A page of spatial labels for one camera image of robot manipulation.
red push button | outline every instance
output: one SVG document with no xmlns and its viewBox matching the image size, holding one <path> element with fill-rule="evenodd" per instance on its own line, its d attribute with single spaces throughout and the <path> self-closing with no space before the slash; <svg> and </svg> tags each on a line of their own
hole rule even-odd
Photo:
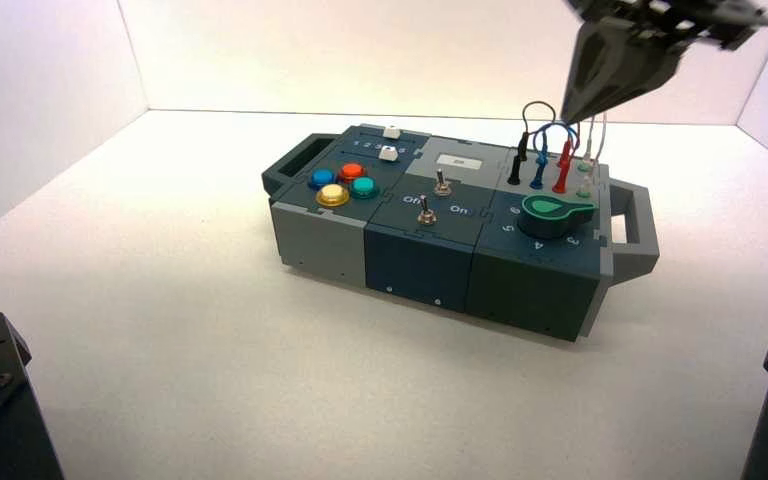
<svg viewBox="0 0 768 480">
<path fill-rule="evenodd" d="M 344 183 L 351 183 L 352 180 L 366 175 L 366 169 L 359 163 L 347 163 L 340 169 L 337 179 Z"/>
</svg>

screw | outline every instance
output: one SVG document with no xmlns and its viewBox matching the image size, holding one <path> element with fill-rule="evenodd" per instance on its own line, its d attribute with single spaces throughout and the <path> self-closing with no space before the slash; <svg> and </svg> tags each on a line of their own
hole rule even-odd
<svg viewBox="0 0 768 480">
<path fill-rule="evenodd" d="M 0 390 L 4 390 L 11 383 L 13 383 L 13 375 L 9 373 L 2 373 L 0 375 Z"/>
</svg>

carrying handle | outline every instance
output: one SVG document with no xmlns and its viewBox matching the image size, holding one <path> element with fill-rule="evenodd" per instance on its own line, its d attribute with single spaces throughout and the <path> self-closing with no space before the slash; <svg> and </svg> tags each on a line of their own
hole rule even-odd
<svg viewBox="0 0 768 480">
<path fill-rule="evenodd" d="M 614 243 L 614 285 L 646 275 L 658 262 L 658 236 L 652 216 L 649 190 L 639 185 L 610 180 L 611 216 L 625 215 L 628 243 Z"/>
<path fill-rule="evenodd" d="M 263 189 L 269 195 L 274 194 L 279 188 L 293 180 L 293 177 L 301 169 L 310 163 L 323 150 L 328 148 L 339 135 L 332 133 L 314 133 L 295 146 L 280 160 L 273 163 L 261 175 Z"/>
</svg>

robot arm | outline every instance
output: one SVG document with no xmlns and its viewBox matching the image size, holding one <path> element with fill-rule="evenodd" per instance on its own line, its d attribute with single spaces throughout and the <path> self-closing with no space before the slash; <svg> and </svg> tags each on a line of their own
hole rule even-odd
<svg viewBox="0 0 768 480">
<path fill-rule="evenodd" d="M 736 50 L 768 25 L 749 0 L 567 0 L 584 20 L 561 118 L 582 121 L 660 87 L 699 40 Z"/>
</svg>

white push button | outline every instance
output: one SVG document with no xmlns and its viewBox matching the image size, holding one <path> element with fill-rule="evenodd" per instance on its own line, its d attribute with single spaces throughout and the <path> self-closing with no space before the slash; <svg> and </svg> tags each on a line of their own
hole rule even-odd
<svg viewBox="0 0 768 480">
<path fill-rule="evenodd" d="M 384 127 L 384 138 L 392 138 L 394 140 L 402 136 L 402 131 L 394 126 Z"/>
<path fill-rule="evenodd" d="M 384 145 L 378 152 L 378 158 L 387 162 L 395 162 L 399 159 L 399 152 L 396 151 L 396 147 Z"/>
</svg>

